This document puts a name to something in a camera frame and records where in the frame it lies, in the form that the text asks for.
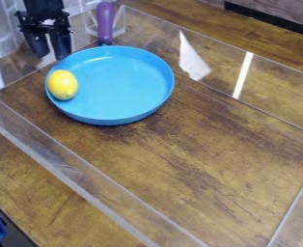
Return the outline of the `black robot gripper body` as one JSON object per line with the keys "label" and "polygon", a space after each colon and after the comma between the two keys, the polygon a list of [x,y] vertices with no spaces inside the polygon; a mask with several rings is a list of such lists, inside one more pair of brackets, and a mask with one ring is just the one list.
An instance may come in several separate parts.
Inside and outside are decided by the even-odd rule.
{"label": "black robot gripper body", "polygon": [[62,0],[22,0],[25,10],[16,12],[18,28],[24,33],[68,32],[69,13]]}

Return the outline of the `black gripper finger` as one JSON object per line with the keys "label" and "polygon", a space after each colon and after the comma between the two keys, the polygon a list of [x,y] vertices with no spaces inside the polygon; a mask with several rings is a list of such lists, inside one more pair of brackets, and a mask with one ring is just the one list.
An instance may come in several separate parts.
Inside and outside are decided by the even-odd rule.
{"label": "black gripper finger", "polygon": [[72,53],[70,32],[53,30],[50,41],[56,53],[56,58],[62,60]]}
{"label": "black gripper finger", "polygon": [[38,31],[24,31],[22,34],[33,54],[38,58],[45,57],[50,52],[46,34]]}

